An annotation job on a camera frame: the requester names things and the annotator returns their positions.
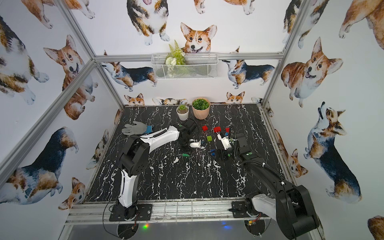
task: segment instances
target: white plant pot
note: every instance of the white plant pot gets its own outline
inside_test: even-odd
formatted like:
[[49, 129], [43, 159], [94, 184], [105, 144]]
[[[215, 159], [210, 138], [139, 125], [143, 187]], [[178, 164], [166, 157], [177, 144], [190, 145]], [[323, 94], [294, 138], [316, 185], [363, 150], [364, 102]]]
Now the white plant pot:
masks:
[[186, 112], [186, 113], [179, 113], [177, 111], [177, 109], [178, 109], [178, 107], [176, 108], [176, 112], [177, 112], [177, 115], [179, 116], [180, 120], [181, 121], [187, 120], [188, 119], [188, 115], [189, 115], [189, 108], [188, 108], [188, 112]]

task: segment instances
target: black marble surface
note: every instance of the black marble surface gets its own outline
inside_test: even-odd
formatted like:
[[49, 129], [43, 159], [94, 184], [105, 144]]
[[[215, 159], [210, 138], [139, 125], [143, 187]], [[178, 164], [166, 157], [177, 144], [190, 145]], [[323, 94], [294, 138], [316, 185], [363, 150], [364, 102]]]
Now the black marble surface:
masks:
[[[126, 141], [123, 140], [126, 136], [121, 133], [124, 125], [132, 121], [141, 121], [147, 125], [153, 124], [154, 132], [158, 131], [169, 121], [179, 120], [176, 107], [169, 105], [125, 108], [86, 202], [105, 202], [116, 198], [119, 194], [121, 173], [120, 170], [116, 170], [115, 158]], [[195, 119], [191, 106], [189, 108], [189, 117]], [[211, 135], [214, 141], [208, 143], [206, 149], [194, 151], [191, 157], [178, 156], [178, 161], [176, 154], [180, 152], [180, 147], [177, 141], [169, 142], [151, 152], [149, 164], [140, 176], [138, 200], [242, 197], [260, 188], [263, 192], [267, 192], [255, 176], [247, 174], [235, 165], [225, 170], [209, 154], [219, 141], [213, 132], [213, 127], [216, 126], [225, 131], [226, 127], [233, 124], [237, 132], [245, 132], [249, 146], [271, 167], [283, 174], [256, 104], [211, 105], [206, 119], [195, 120], [199, 124], [202, 138], [206, 139], [206, 136]], [[209, 130], [203, 132], [201, 128], [203, 125]]]

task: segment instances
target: corgi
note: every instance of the corgi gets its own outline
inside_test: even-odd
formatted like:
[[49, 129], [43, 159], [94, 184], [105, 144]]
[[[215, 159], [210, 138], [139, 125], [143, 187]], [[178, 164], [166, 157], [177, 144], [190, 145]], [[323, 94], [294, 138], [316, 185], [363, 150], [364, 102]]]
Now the corgi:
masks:
[[[22, 2], [44, 26], [48, 29], [53, 27], [53, 25], [49, 23], [49, 19], [45, 16], [44, 4], [55, 6], [54, 0], [22, 0]], [[65, 2], [70, 9], [80, 10], [87, 18], [92, 19], [95, 17], [95, 13], [88, 8], [89, 0], [65, 0]]]
[[63, 186], [59, 176], [66, 150], [79, 151], [73, 132], [62, 127], [53, 133], [44, 150], [28, 166], [18, 167], [0, 189], [0, 204], [11, 202], [25, 205], [37, 203], [55, 190], [61, 193]]
[[168, 19], [167, 0], [128, 0], [128, 15], [139, 35], [144, 35], [144, 44], [152, 44], [152, 34], [158, 33], [161, 40], [169, 41], [166, 34]]
[[289, 156], [287, 150], [285, 149], [283, 140], [281, 139], [280, 133], [275, 129], [277, 136], [277, 145], [279, 145], [280, 150], [284, 153], [285, 158], [288, 161], [289, 169], [291, 173], [296, 177], [301, 177], [308, 173], [308, 170], [301, 166], [299, 160], [297, 159], [297, 148], [293, 151], [292, 155]]
[[[63, 66], [65, 78], [63, 90], [73, 81], [80, 69], [84, 66], [84, 62], [80, 55], [76, 52], [76, 45], [71, 35], [67, 35], [66, 45], [62, 49], [56, 50], [44, 48], [45, 53], [55, 62]], [[89, 75], [83, 82], [82, 86], [77, 89], [76, 93], [64, 106], [67, 116], [73, 120], [79, 118], [84, 112], [84, 104], [87, 100], [95, 101], [95, 96], [92, 96], [93, 88], [96, 88], [98, 83], [92, 81]]]
[[[252, 97], [251, 98], [251, 100], [252, 100], [252, 102], [253, 103], [262, 103], [262, 101], [263, 101], [263, 99], [262, 98], [257, 98], [257, 97]], [[268, 113], [268, 116], [271, 118], [271, 117], [273, 117], [275, 114], [274, 114], [274, 112], [272, 111], [272, 109], [271, 109], [271, 106], [269, 105], [269, 101], [266, 103], [266, 105], [265, 105], [265, 110], [267, 111], [267, 113]]]
[[376, 216], [368, 219], [368, 228], [375, 240], [384, 240], [384, 217]]
[[60, 204], [58, 209], [65, 210], [71, 209], [73, 204], [78, 204], [84, 199], [85, 185], [81, 183], [77, 178], [72, 178], [72, 192], [70, 196]]
[[304, 21], [303, 26], [300, 29], [299, 33], [299, 42], [298, 46], [300, 49], [304, 46], [304, 38], [311, 31], [311, 29], [316, 25], [319, 21], [321, 15], [324, 12], [325, 7], [327, 6], [329, 0], [311, 0], [311, 7], [309, 9], [309, 16]]
[[349, 32], [351, 26], [364, 18], [367, 19], [369, 29], [373, 30], [377, 43], [384, 49], [383, 0], [353, 0], [340, 27], [339, 37], [345, 38], [345, 34]]
[[232, 104], [232, 103], [242, 103], [243, 102], [243, 97], [245, 95], [245, 91], [240, 93], [239, 95], [233, 95], [230, 92], [227, 92], [227, 100], [225, 102], [221, 103], [214, 103], [214, 104]]
[[228, 65], [228, 78], [234, 82], [235, 89], [238, 89], [242, 83], [246, 83], [252, 80], [261, 78], [263, 82], [260, 85], [264, 85], [268, 82], [273, 75], [275, 70], [274, 66], [271, 65], [260, 65], [252, 66], [247, 65], [245, 60], [222, 60]]
[[181, 23], [181, 32], [187, 40], [182, 50], [185, 53], [209, 53], [211, 52], [211, 40], [217, 32], [217, 26], [212, 25], [204, 31], [193, 30]]
[[10, 98], [19, 93], [24, 101], [31, 105], [36, 96], [29, 89], [28, 81], [34, 77], [38, 82], [45, 83], [49, 77], [36, 69], [24, 43], [1, 16], [0, 36], [0, 91]]
[[126, 106], [145, 106], [144, 97], [141, 93], [135, 98], [131, 98], [127, 95], [124, 95], [124, 97], [128, 100], [128, 104]]
[[166, 99], [152, 98], [152, 101], [157, 106], [160, 106], [160, 105], [181, 105], [181, 104], [186, 105], [188, 103], [188, 100], [186, 100], [186, 99], [174, 99], [174, 98], [166, 98]]
[[100, 157], [105, 150], [105, 146], [107, 145], [108, 139], [109, 139], [109, 132], [108, 132], [108, 129], [106, 129], [104, 131], [103, 138], [101, 139], [101, 141], [97, 145], [96, 150], [95, 150], [95, 154], [93, 155], [93, 157], [89, 161], [86, 169], [92, 169], [92, 168], [95, 168], [97, 166], [97, 163], [99, 162]]
[[[195, 1], [195, 8], [198, 13], [203, 14], [205, 12], [204, 8], [204, 1], [205, 0], [194, 0]], [[227, 3], [230, 3], [232, 5], [241, 5], [243, 6], [244, 13], [246, 15], [251, 14], [255, 8], [252, 6], [252, 3], [255, 0], [224, 0]]]
[[345, 110], [335, 111], [328, 108], [325, 102], [318, 108], [319, 120], [308, 135], [308, 148], [305, 148], [306, 159], [313, 158], [334, 181], [333, 192], [326, 189], [327, 194], [347, 203], [361, 201], [359, 183], [345, 164], [334, 146], [336, 135], [346, 135], [347, 132], [338, 121], [339, 116]]
[[118, 109], [117, 113], [116, 113], [116, 116], [115, 116], [115, 125], [119, 123], [119, 117], [120, 117], [120, 113], [121, 113], [121, 110]]
[[134, 85], [147, 80], [153, 82], [152, 87], [156, 87], [157, 80], [155, 78], [153, 68], [125, 68], [120, 64], [120, 62], [102, 63], [101, 65], [109, 72], [115, 82], [125, 86], [126, 89], [129, 88], [130, 92], [133, 91], [132, 87]]
[[281, 73], [284, 85], [291, 89], [289, 98], [299, 98], [299, 105], [303, 107], [303, 100], [309, 97], [320, 86], [324, 78], [341, 68], [341, 58], [328, 59], [321, 48], [321, 39], [314, 44], [311, 59], [306, 63], [290, 63]]

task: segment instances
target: work glove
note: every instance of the work glove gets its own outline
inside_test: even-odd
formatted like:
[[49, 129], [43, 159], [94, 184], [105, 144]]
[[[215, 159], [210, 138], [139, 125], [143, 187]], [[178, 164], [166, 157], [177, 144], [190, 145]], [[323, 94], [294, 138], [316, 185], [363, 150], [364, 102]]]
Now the work glove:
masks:
[[127, 136], [130, 136], [130, 135], [133, 135], [133, 134], [142, 135], [142, 134], [146, 134], [146, 133], [151, 133], [152, 132], [152, 126], [147, 126], [144, 123], [137, 122], [137, 121], [133, 121], [133, 123], [135, 125], [125, 124], [124, 125], [125, 128], [123, 128], [121, 130], [121, 132], [124, 135], [127, 135]]

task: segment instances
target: wall basket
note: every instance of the wall basket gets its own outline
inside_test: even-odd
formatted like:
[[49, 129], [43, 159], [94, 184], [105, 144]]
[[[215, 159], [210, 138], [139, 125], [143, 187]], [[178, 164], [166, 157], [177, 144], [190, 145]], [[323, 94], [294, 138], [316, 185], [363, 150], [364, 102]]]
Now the wall basket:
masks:
[[152, 54], [156, 79], [206, 79], [217, 77], [217, 53], [187, 53], [186, 65], [165, 65], [167, 53]]

